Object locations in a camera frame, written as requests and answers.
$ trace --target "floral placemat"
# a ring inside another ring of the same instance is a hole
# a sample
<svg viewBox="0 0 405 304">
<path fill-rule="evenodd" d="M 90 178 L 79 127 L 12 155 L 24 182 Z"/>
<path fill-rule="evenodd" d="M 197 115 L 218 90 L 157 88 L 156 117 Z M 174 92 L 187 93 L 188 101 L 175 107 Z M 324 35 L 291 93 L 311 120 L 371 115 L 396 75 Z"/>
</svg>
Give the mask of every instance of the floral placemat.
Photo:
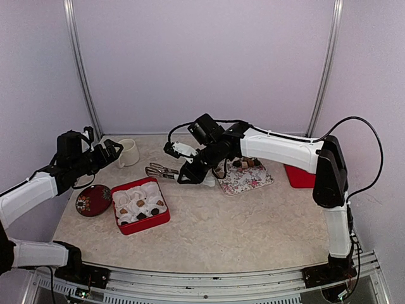
<svg viewBox="0 0 405 304">
<path fill-rule="evenodd" d="M 227 176 L 218 179 L 223 192 L 232 196 L 273 183 L 273 177 L 263 166 L 253 168 L 236 168 L 232 162 L 227 162 Z"/>
</svg>

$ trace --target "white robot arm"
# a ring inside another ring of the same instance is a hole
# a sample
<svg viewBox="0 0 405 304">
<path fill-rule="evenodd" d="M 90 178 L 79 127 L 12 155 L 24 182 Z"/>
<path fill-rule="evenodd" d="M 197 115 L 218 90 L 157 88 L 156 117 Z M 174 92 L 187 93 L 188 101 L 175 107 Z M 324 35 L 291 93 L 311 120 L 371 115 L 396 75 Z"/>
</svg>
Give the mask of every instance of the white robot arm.
<svg viewBox="0 0 405 304">
<path fill-rule="evenodd" d="M 69 266 L 73 276 L 77 275 L 74 272 L 80 271 L 81 254 L 78 248 L 66 243 L 13 239 L 7 237 L 6 229 L 43 201 L 58 196 L 71 187 L 75 188 L 79 177 L 95 175 L 115 161 L 122 152 L 121 144 L 106 140 L 105 147 L 101 144 L 93 147 L 93 140 L 91 127 L 86 127 L 83 133 L 69 131 L 60 135 L 57 153 L 48 166 L 0 194 L 0 275 L 11 268 L 44 265 Z"/>
<path fill-rule="evenodd" d="M 224 130 L 217 122 L 234 124 Z M 347 278 L 348 273 L 356 275 L 352 263 L 352 215 L 346 200 L 347 169 L 336 137 L 319 140 L 290 136 L 261 130 L 240 120 L 216 121 L 208 114 L 188 125 L 189 132 L 206 147 L 197 150 L 197 154 L 186 155 L 186 149 L 179 151 L 178 143 L 171 142 L 176 128 L 169 133 L 165 152 L 193 160 L 185 162 L 181 168 L 179 184 L 199 184 L 221 161 L 242 156 L 273 160 L 316 174 L 313 198 L 325 214 L 330 247 L 328 264 L 304 269 L 305 277 L 312 277 L 311 282 L 317 284 L 328 284 Z"/>
</svg>

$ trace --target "white mug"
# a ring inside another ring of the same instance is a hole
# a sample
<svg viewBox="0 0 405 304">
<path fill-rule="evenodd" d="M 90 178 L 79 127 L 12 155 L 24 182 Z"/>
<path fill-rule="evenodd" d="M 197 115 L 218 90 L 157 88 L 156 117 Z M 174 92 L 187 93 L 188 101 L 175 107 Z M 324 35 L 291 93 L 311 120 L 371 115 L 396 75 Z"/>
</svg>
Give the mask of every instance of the white mug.
<svg viewBox="0 0 405 304">
<path fill-rule="evenodd" d="M 139 151 L 135 141 L 133 139 L 126 138 L 118 143 L 122 144 L 124 147 L 120 157 L 118 157 L 117 160 L 118 168 L 121 169 L 123 167 L 135 165 L 139 161 Z"/>
</svg>

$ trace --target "red tray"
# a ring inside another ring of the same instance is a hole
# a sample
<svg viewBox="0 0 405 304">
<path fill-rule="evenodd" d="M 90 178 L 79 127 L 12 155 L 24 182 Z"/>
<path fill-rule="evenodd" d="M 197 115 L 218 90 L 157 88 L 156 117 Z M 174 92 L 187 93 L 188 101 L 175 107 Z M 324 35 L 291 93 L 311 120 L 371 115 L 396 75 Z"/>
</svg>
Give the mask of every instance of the red tray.
<svg viewBox="0 0 405 304">
<path fill-rule="evenodd" d="M 153 177 L 146 177 L 144 179 L 136 180 L 135 182 L 129 182 L 128 184 L 125 184 L 125 185 L 116 186 L 111 190 L 111 194 L 114 194 L 114 192 L 117 192 L 117 191 L 128 190 L 128 189 L 136 187 L 136 186 L 141 186 L 143 184 L 146 184 L 147 182 L 155 182 L 158 184 L 157 179 L 154 179 Z M 114 216 L 115 216 L 116 225 L 121 230 L 122 234 L 127 236 L 127 235 L 135 233 L 135 232 L 139 232 L 142 230 L 146 230 L 146 229 L 155 227 L 157 225 L 167 223 L 170 220 L 170 212 L 169 212 L 169 207 L 166 204 L 165 198 L 163 198 L 163 201 L 165 202 L 165 205 L 167 207 L 167 210 L 165 212 L 155 215 L 153 217 L 144 218 L 143 220 L 138 220 L 137 222 L 130 223 L 127 225 L 118 225 L 118 217 L 116 217 L 115 202 L 113 200 Z"/>
<path fill-rule="evenodd" d="M 293 188 L 314 188 L 316 176 L 299 168 L 284 165 L 285 171 Z"/>
</svg>

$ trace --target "metal frame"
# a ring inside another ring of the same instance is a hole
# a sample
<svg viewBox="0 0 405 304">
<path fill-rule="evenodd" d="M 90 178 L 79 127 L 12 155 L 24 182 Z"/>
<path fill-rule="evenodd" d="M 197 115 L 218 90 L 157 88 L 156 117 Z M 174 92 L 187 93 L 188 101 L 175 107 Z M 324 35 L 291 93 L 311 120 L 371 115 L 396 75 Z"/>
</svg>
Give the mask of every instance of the metal frame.
<svg viewBox="0 0 405 304">
<path fill-rule="evenodd" d="M 79 39 L 78 39 L 75 11 L 73 8 L 73 0 L 64 0 L 64 6 L 65 6 L 66 21 L 68 24 L 68 29 L 69 29 L 69 34 L 70 34 L 70 40 L 71 40 L 73 53 L 74 53 L 74 57 L 75 57 L 75 64 L 76 64 L 78 76 L 80 79 L 80 83 L 82 86 L 87 111 L 89 112 L 89 116 L 90 116 L 91 122 L 93 124 L 94 131 L 96 133 L 96 139 L 99 141 L 104 134 L 103 134 L 103 130 L 101 128 L 99 118 L 96 113 L 96 108 L 94 106 L 94 103 L 93 103 L 93 100 L 92 100 L 92 97 L 90 94 L 87 76 L 85 74 L 82 53 L 80 52 L 80 43 L 79 43 Z M 319 116 L 320 116 L 321 107 L 323 104 L 323 100 L 324 100 L 327 85 L 328 85 L 330 71 L 332 69 L 333 56 L 335 54 L 337 37 L 339 34 L 339 29 L 340 29 L 340 19 L 342 16 L 342 10 L 343 10 L 343 0 L 335 0 L 332 24 L 331 24 L 330 33 L 329 33 L 327 56 L 325 58 L 325 63 L 323 65 L 321 82 L 320 82 L 320 86 L 318 88 L 318 93 L 316 95 L 315 107 L 314 107 L 312 115 L 311 115 L 311 120 L 309 121 L 308 129 L 305 133 L 305 135 L 307 137 L 313 136 L 313 132 L 315 131 L 315 127 L 316 127 L 316 124 L 317 124 Z"/>
<path fill-rule="evenodd" d="M 329 42 L 327 48 L 327 56 L 323 65 L 321 82 L 316 95 L 315 107 L 312 112 L 311 120 L 306 131 L 306 137 L 312 137 L 318 122 L 323 100 L 328 86 L 330 71 L 332 70 L 333 56 L 335 54 L 337 36 L 340 29 L 340 20 L 342 18 L 343 0 L 335 0 L 335 8 L 333 10 L 332 25 L 330 27 Z"/>
<path fill-rule="evenodd" d="M 355 265 L 357 265 L 356 256 L 353 258 Z M 360 257 L 360 277 L 370 276 L 374 282 L 373 289 L 378 303 L 389 304 L 387 286 L 374 252 L 361 253 Z M 305 288 L 302 267 L 235 274 L 176 274 L 108 268 L 111 275 L 107 288 L 92 288 L 86 301 L 106 304 L 300 303 L 302 293 L 321 289 Z M 340 283 L 329 284 L 322 288 Z M 38 269 L 35 272 L 28 293 L 32 295 L 38 286 L 50 289 L 49 271 Z M 77 288 L 86 290 L 87 286 L 60 279 L 54 281 L 54 291 L 65 296 L 69 293 L 72 295 Z M 33 298 L 26 297 L 24 304 L 33 301 Z"/>
<path fill-rule="evenodd" d="M 86 103 L 87 111 L 89 113 L 96 140 L 99 141 L 103 136 L 103 130 L 100 125 L 99 118 L 94 107 L 93 99 L 90 94 L 89 82 L 85 73 L 85 68 L 82 59 L 82 53 L 80 52 L 80 43 L 78 39 L 75 10 L 73 8 L 73 0 L 64 0 L 66 22 L 68 24 L 70 42 L 73 48 L 73 55 L 75 58 L 75 64 L 77 68 L 78 77 L 82 86 L 84 100 Z"/>
</svg>

